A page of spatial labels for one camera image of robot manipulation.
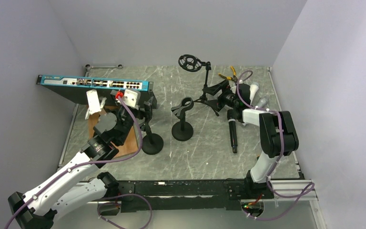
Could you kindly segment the white handheld microphone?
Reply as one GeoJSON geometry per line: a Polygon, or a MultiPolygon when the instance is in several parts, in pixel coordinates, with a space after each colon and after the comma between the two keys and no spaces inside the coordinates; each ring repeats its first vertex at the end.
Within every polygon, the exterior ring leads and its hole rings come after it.
{"type": "Polygon", "coordinates": [[[251,101],[254,100],[255,94],[258,92],[259,90],[259,83],[257,82],[253,82],[250,84],[250,94],[249,94],[249,99],[251,101]]]}

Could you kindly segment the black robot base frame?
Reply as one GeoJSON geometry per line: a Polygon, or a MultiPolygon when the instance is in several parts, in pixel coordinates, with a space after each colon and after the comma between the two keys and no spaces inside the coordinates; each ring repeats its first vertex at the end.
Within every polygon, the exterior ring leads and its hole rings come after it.
{"type": "Polygon", "coordinates": [[[120,180],[116,191],[98,201],[115,201],[122,213],[142,210],[241,210],[274,199],[266,185],[247,178],[205,180],[120,180]]]}

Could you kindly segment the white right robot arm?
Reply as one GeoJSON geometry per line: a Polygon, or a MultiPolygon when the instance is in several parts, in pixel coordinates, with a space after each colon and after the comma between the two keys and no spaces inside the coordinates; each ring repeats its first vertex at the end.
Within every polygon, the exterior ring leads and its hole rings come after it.
{"type": "Polygon", "coordinates": [[[234,153],[237,153],[236,123],[259,128],[262,153],[248,173],[250,181],[243,186],[244,193],[249,198],[255,198],[262,192],[261,184],[268,182],[280,159],[299,147],[298,136],[289,111],[275,112],[262,105],[251,105],[258,88],[257,83],[250,85],[239,83],[231,87],[228,80],[203,88],[203,94],[217,96],[214,100],[206,101],[215,112],[229,107],[227,121],[234,153]]]}

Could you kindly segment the black condenser microphone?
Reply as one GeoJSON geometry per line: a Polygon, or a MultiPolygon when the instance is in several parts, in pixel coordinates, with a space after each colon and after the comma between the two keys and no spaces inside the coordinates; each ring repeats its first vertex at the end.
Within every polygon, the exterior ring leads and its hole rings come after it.
{"type": "Polygon", "coordinates": [[[234,111],[230,109],[227,111],[227,121],[229,124],[230,144],[232,152],[236,154],[238,152],[237,133],[236,133],[236,119],[234,118],[234,111]]]}

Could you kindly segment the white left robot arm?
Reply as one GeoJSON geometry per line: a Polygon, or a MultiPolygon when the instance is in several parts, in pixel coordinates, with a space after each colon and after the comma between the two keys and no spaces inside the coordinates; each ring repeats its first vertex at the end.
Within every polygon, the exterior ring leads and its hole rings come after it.
{"type": "Polygon", "coordinates": [[[142,99],[136,90],[111,94],[121,107],[98,119],[93,137],[71,160],[35,188],[9,196],[12,216],[5,228],[16,221],[22,229],[49,229],[54,222],[90,201],[116,201],[132,194],[109,172],[101,172],[86,185],[78,186],[84,177],[105,164],[117,162],[118,147],[124,145],[132,129],[140,127],[139,119],[151,119],[157,104],[153,95],[142,99]]]}

